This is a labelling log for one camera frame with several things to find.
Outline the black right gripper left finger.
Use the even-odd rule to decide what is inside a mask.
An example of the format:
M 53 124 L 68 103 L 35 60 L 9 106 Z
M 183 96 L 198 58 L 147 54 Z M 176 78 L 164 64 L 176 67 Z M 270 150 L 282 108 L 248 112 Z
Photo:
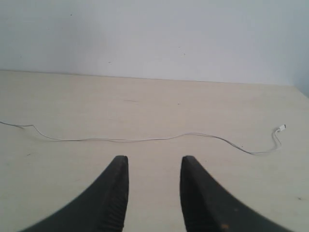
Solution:
M 129 196 L 128 158 L 116 156 L 78 197 L 27 232 L 121 232 Z

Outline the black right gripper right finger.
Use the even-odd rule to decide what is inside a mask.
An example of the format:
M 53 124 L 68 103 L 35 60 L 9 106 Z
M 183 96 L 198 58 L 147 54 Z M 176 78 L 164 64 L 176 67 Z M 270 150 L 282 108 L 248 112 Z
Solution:
M 193 156 L 184 156 L 180 199 L 188 232 L 285 232 L 224 189 Z

